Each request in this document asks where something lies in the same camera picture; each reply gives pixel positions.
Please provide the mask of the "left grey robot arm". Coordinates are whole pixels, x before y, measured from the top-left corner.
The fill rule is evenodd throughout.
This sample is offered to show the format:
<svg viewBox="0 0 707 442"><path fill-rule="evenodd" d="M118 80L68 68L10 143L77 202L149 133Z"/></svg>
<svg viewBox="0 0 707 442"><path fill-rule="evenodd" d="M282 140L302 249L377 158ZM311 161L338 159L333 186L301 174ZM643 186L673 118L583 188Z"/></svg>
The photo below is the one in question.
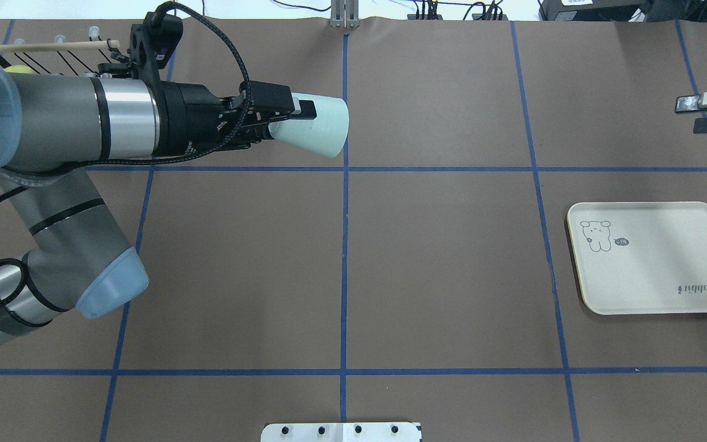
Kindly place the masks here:
<svg viewBox="0 0 707 442"><path fill-rule="evenodd" d="M197 84L0 69L0 201L35 243L0 258L0 346L68 311L100 318L149 287L87 167L243 149L297 117L319 118L320 104L283 85L219 98Z"/></svg>

